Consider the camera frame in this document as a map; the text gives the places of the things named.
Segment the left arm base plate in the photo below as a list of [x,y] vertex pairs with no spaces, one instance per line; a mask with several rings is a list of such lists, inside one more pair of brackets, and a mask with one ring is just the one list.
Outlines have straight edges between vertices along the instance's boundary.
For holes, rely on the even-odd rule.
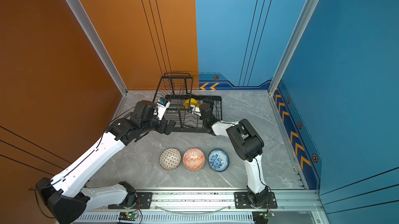
[[108,209],[149,209],[152,202],[152,192],[128,193],[121,204],[112,204]]

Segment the yellow bowl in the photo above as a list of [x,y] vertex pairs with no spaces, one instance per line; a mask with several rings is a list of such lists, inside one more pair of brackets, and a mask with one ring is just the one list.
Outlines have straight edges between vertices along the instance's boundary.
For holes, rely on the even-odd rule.
[[187,99],[185,101],[185,103],[183,104],[183,106],[184,106],[185,109],[189,109],[190,105],[192,105],[192,104],[196,105],[196,106],[200,106],[198,101],[196,99],[194,99],[194,98]]

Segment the black white patterned bowl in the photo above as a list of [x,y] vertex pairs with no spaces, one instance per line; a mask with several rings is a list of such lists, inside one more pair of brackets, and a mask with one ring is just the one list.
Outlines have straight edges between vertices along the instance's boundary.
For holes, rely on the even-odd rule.
[[181,153],[175,148],[169,148],[160,155],[160,166],[162,169],[171,171],[176,169],[181,162]]

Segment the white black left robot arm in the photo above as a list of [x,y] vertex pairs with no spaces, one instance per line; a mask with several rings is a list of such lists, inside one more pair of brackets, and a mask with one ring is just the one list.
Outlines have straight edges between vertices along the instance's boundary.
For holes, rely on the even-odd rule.
[[150,131],[169,135],[176,125],[164,114],[170,102],[142,100],[130,112],[112,121],[96,143],[67,169],[53,178],[42,178],[35,190],[60,224],[71,224],[86,211],[108,205],[136,206],[136,189],[122,181],[103,188],[86,188],[86,182],[115,154]]

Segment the orange white patterned bowl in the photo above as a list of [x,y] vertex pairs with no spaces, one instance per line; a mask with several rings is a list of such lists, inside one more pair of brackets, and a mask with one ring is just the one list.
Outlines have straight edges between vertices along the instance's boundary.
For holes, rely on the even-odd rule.
[[198,171],[205,164],[205,155],[200,149],[192,148],[185,152],[182,160],[186,169],[189,171]]

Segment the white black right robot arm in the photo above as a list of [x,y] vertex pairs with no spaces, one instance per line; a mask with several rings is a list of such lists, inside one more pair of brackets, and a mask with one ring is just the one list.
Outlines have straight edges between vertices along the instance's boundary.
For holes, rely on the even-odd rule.
[[272,192],[266,185],[261,164],[264,141],[251,123],[247,119],[239,122],[219,120],[209,103],[199,107],[190,105],[189,112],[201,117],[209,134],[229,138],[236,154],[245,164],[249,203],[255,208],[269,207]]

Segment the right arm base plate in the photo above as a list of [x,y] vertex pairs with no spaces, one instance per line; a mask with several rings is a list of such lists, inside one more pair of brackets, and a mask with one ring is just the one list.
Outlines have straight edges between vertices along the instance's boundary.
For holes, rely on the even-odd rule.
[[254,207],[254,205],[250,203],[248,198],[248,192],[244,191],[234,192],[234,204],[236,209],[247,209],[247,208],[277,209],[278,208],[277,200],[273,192],[269,193],[269,196],[267,196],[265,203],[261,207]]

